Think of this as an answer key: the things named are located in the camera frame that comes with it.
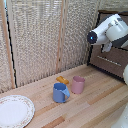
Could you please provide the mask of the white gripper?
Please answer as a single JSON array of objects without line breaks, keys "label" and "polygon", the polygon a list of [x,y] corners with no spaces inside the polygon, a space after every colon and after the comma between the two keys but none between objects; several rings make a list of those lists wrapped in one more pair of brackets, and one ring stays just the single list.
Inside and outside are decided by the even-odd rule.
[{"label": "white gripper", "polygon": [[103,45],[102,51],[103,52],[109,52],[110,49],[111,49],[111,47],[112,47],[112,43],[111,42],[108,42],[108,43],[106,43],[106,44]]}]

